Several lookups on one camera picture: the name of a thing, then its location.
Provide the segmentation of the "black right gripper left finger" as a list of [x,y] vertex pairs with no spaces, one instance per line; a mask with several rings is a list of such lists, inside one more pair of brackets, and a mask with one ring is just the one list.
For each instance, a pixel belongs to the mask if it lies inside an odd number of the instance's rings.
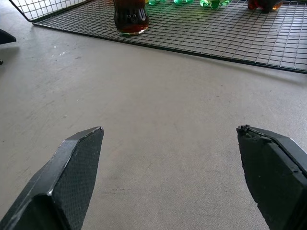
[[102,127],[62,141],[0,221],[2,230],[80,230],[92,198]]

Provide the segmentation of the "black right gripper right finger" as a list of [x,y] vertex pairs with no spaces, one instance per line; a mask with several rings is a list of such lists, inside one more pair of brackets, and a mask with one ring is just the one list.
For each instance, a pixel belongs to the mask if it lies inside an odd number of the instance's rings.
[[237,139],[248,189],[271,230],[307,228],[307,153],[291,138],[239,126]]

